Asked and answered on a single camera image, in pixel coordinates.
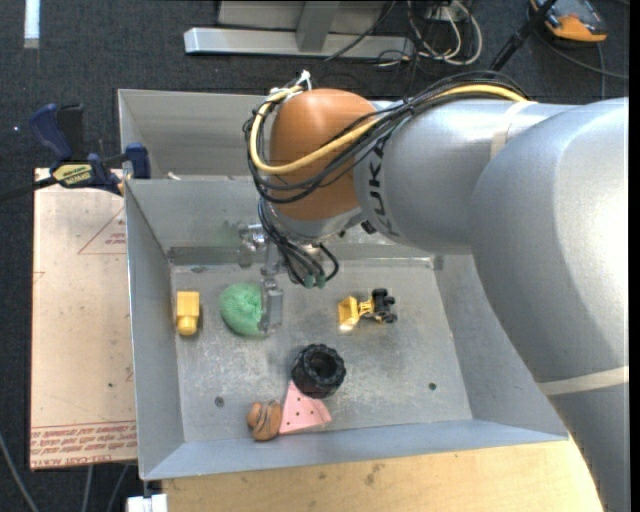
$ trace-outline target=green plush toy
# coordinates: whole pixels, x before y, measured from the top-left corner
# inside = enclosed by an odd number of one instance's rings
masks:
[[[229,328],[243,336],[258,336],[262,317],[262,291],[254,283],[236,283],[220,294],[220,313]]]

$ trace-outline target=wooden board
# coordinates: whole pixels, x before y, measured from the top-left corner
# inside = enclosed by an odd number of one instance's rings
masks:
[[[162,482],[171,512],[601,512],[573,441]]]

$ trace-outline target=brown snail toy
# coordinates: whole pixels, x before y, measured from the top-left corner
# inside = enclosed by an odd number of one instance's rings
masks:
[[[278,435],[282,421],[282,407],[277,400],[254,402],[247,413],[247,425],[256,441],[269,441]]]

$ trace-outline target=pink triangle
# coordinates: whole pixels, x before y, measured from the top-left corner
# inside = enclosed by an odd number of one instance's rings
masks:
[[[322,400],[309,398],[296,387],[293,381],[290,381],[282,409],[280,433],[288,434],[330,422],[331,414]]]

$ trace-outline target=cable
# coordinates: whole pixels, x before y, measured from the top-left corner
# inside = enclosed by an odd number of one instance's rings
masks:
[[[455,35],[456,47],[453,50],[449,49],[449,50],[446,50],[445,52],[436,52],[431,45],[425,42],[423,34],[420,32],[420,30],[418,30],[418,27],[415,24],[415,19],[413,15],[414,14],[413,3],[410,0],[407,0],[407,13],[408,13],[409,25],[413,29],[413,32],[416,35],[417,40],[419,41],[418,46],[427,50],[427,53],[419,52],[418,55],[420,57],[439,60],[447,64],[451,64],[453,66],[467,66],[469,64],[473,64],[474,62],[476,62],[482,53],[482,47],[483,47],[482,30],[477,20],[475,19],[475,17],[469,12],[469,10],[461,2],[459,2],[458,0],[455,0],[451,5],[455,6],[455,8],[459,9],[466,15],[467,21],[471,24],[471,27],[473,29],[473,34],[475,36],[474,39],[477,40],[477,43],[476,43],[475,52],[471,57],[468,57],[462,60],[454,58],[460,53],[462,49],[462,35],[460,34],[460,30],[458,29],[458,26],[456,25],[456,23],[453,21],[453,18],[451,17],[449,7],[439,7],[438,12],[445,13],[446,17],[449,20],[448,25],[450,26],[451,31]]]
[[[342,146],[348,146],[355,143],[360,137],[365,136],[376,125],[380,124],[383,120],[386,120],[385,116],[382,116],[374,119],[373,121],[366,122],[363,125],[358,126],[345,133],[340,138],[328,142],[312,153],[305,155],[302,158],[295,160],[294,162],[279,166],[268,165],[264,163],[260,158],[258,151],[258,135],[262,129],[265,118],[270,112],[273,111],[275,105],[284,100],[286,97],[290,96],[290,94],[298,92],[301,89],[298,89],[298,87],[299,86],[296,86],[286,91],[279,90],[274,95],[269,96],[267,100],[258,108],[257,113],[253,117],[253,121],[249,123],[251,124],[251,130],[249,132],[249,159],[252,165],[254,165],[258,170],[267,174],[287,174],[310,165],[313,162],[327,156],[328,154],[339,150]],[[464,94],[465,92],[487,93],[495,96],[500,96],[504,99],[509,99],[512,101],[520,101],[522,99],[519,95],[514,94],[513,91],[509,91],[503,87],[492,84],[469,85],[463,87],[462,89],[459,89],[457,92],[461,94]],[[447,95],[455,93],[455,90],[446,92]]]
[[[127,471],[129,471],[129,464],[125,464],[122,473],[120,473],[120,477],[116,482],[116,486],[113,488],[113,492],[111,493],[111,497],[109,498],[109,504],[107,505],[106,512],[111,512],[113,506],[116,503],[116,499],[118,497],[118,493],[120,492],[120,487],[122,486],[122,482],[124,481],[124,477],[127,476]]]
[[[380,24],[387,18],[387,16],[389,16],[389,14],[391,13],[391,10],[393,9],[393,7],[396,5],[396,2],[393,1],[391,2],[391,4],[389,5],[389,8],[387,9],[387,11],[380,17],[378,18],[378,21],[376,21],[373,25],[371,25],[366,31],[364,31],[362,34],[360,34],[358,37],[356,37],[351,43],[349,43],[347,46],[345,46],[344,48],[342,48],[342,50],[337,51],[336,53],[334,53],[333,55],[330,55],[329,57],[327,57],[324,61],[325,62],[329,62],[330,60],[333,59],[337,59],[338,57],[341,57],[342,55],[344,55],[345,53],[347,53],[349,50],[353,49],[354,47],[356,47],[358,44],[360,44],[360,42],[367,37],[369,34],[371,34],[376,28],[378,28],[380,26]]]
[[[394,131],[411,119],[414,115],[421,114],[428,109],[435,108],[447,102],[467,98],[503,98],[511,101],[527,101],[526,95],[519,87],[508,78],[498,72],[478,73],[465,72],[456,77],[446,77],[437,81],[431,87],[420,92],[411,99],[403,99],[383,110],[371,112],[352,121],[342,132],[336,134],[317,150],[302,158],[281,166],[269,166],[262,161],[263,129],[266,118],[273,113],[277,106],[286,101],[291,94],[299,92],[299,84],[292,88],[276,89],[253,113],[253,117],[244,124],[245,140],[248,145],[247,161],[254,179],[256,190],[260,195],[258,201],[258,217],[263,226],[265,235],[271,240],[280,253],[286,265],[289,276],[294,283],[305,287],[323,287],[333,279],[340,264],[337,258],[322,244],[312,245],[319,248],[332,262],[333,270],[327,276],[323,266],[307,251],[289,241],[287,236],[280,233],[265,213],[267,202],[272,204],[286,204],[299,201],[313,193],[319,187],[329,186],[351,171],[358,163],[374,149],[383,147]],[[292,172],[302,168],[321,156],[336,148],[339,153],[320,172],[298,183],[288,183],[280,177],[280,174]],[[272,179],[265,179],[260,171],[269,169]],[[275,197],[269,193],[273,191],[295,192],[288,197]],[[300,276],[296,269],[297,263],[306,272]]]
[[[616,0],[622,4],[625,4],[628,6],[628,4],[626,2],[623,2],[622,0]],[[529,9],[526,10],[526,14],[527,14],[527,18],[529,20],[531,20],[531,17],[529,15]],[[597,44],[596,47],[598,49],[599,52],[599,60],[600,60],[600,68],[597,68],[595,66],[590,66],[589,64],[586,64],[585,62],[582,62],[578,59],[574,59],[573,57],[567,55],[565,52],[562,52],[560,50],[558,50],[555,46],[553,46],[549,41],[547,41],[544,36],[542,34],[540,34],[538,31],[533,31],[534,34],[536,35],[536,37],[538,38],[538,40],[540,40],[547,48],[549,48],[552,52],[554,52],[556,55],[559,55],[560,57],[562,57],[565,60],[568,60],[569,62],[572,62],[573,64],[576,64],[577,66],[580,66],[584,69],[587,69],[589,71],[593,71],[594,73],[600,73],[603,76],[607,76],[610,78],[618,78],[620,80],[629,80],[629,75],[625,75],[623,73],[615,73],[613,71],[607,71],[606,69],[604,69],[604,54],[602,53],[602,48],[600,46],[600,44]]]
[[[2,450],[2,455],[4,455],[4,459],[7,461],[7,466],[9,466],[9,471],[11,471],[11,476],[13,476],[13,480],[15,481],[16,485],[20,489],[20,492],[22,493],[24,500],[27,502],[27,505],[29,505],[29,508],[31,509],[32,512],[39,512],[38,507],[34,503],[33,499],[31,498],[31,495],[27,491],[27,488],[24,486],[24,483],[20,478],[18,469],[16,468],[15,464],[13,463],[13,460],[11,459],[11,455],[9,454],[9,449],[7,448],[7,445],[4,442],[4,437],[2,436],[1,432],[0,432],[0,449]]]
[[[93,480],[93,471],[94,466],[89,466],[87,469],[87,481],[84,485],[84,495],[82,497],[82,508],[80,509],[82,512],[87,512],[89,507],[89,494],[91,493],[91,481]]]
[[[585,69],[587,69],[589,71],[593,71],[594,73],[601,73],[601,74],[603,74],[605,76],[608,76],[608,77],[611,77],[611,78],[618,78],[620,80],[629,80],[629,75],[625,75],[623,73],[615,73],[613,71],[606,71],[604,69],[597,68],[595,66],[590,66],[589,64],[586,64],[586,63],[584,63],[582,61],[579,61],[578,59],[574,59],[573,57],[570,57],[569,55],[567,55],[565,52],[561,52],[560,50],[558,50],[555,46],[553,46],[551,43],[549,43],[541,34],[538,34],[536,32],[536,36],[551,51],[553,51],[554,53],[556,53],[557,55],[559,55],[563,59],[566,59],[569,62],[572,62],[572,63],[576,64],[577,66],[585,68]]]
[[[600,74],[600,99],[605,99],[607,77],[604,74],[604,52],[602,51],[600,43],[596,44],[596,46],[598,47],[598,59],[600,60],[600,69],[602,70],[602,73]]]
[[[535,32],[534,28],[539,23],[542,23],[544,16],[553,7],[556,0],[547,0],[542,7],[540,7],[532,17],[528,17],[527,22],[509,38],[506,44],[498,52],[493,59],[490,69],[500,71],[507,61],[513,56],[513,54],[522,46],[522,43],[529,37],[531,32]]]

